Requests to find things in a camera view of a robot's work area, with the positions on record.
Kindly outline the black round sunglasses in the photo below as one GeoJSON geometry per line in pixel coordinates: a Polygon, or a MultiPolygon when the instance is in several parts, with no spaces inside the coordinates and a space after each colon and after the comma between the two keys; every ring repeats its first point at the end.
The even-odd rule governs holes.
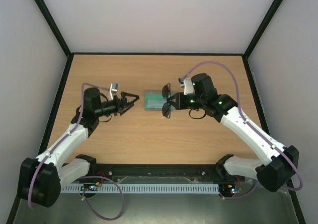
{"type": "Polygon", "coordinates": [[[169,102],[169,98],[171,97],[170,83],[167,83],[163,86],[161,91],[162,97],[165,100],[165,103],[162,106],[162,115],[169,119],[171,114],[171,104],[169,102]]]}

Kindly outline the grey felt glasses case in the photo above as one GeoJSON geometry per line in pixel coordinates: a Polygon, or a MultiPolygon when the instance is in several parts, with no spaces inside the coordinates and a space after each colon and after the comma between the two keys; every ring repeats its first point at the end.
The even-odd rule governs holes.
{"type": "Polygon", "coordinates": [[[161,101],[165,101],[162,97],[161,91],[160,90],[146,90],[144,92],[144,109],[148,110],[148,111],[156,111],[156,110],[149,110],[146,108],[147,105],[147,101],[148,100],[161,100],[161,101]]]}

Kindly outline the light blue cleaning cloth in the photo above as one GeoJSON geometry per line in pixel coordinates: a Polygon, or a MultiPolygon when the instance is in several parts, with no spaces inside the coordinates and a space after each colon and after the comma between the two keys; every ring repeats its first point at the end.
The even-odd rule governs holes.
{"type": "Polygon", "coordinates": [[[146,108],[149,110],[161,110],[165,101],[161,100],[148,100],[146,108]]]}

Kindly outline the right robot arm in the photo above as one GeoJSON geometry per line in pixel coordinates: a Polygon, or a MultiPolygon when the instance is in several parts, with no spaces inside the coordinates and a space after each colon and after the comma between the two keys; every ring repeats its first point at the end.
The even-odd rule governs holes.
{"type": "Polygon", "coordinates": [[[257,159],[239,158],[232,154],[218,161],[217,176],[222,180],[239,175],[257,180],[270,192],[278,191],[296,174],[299,151],[273,139],[239,108],[238,101],[227,94],[218,94],[206,73],[181,79],[183,92],[172,94],[170,84],[162,88],[166,100],[162,114],[169,118],[171,108],[189,111],[204,110],[240,137],[256,154],[257,159]]]}

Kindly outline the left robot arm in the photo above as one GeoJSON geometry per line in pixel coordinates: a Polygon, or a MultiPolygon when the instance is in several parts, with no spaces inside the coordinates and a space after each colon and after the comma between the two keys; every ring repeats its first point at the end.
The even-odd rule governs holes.
{"type": "Polygon", "coordinates": [[[75,158],[69,164],[65,161],[73,151],[95,131],[101,117],[111,119],[123,115],[139,100],[139,96],[127,92],[116,95],[117,85],[110,88],[90,84],[81,88],[81,104],[66,131],[47,150],[35,158],[26,158],[21,166],[18,180],[18,197],[35,205],[51,207],[63,188],[89,173],[94,158],[75,158]],[[105,101],[102,90],[109,92],[105,101]]]}

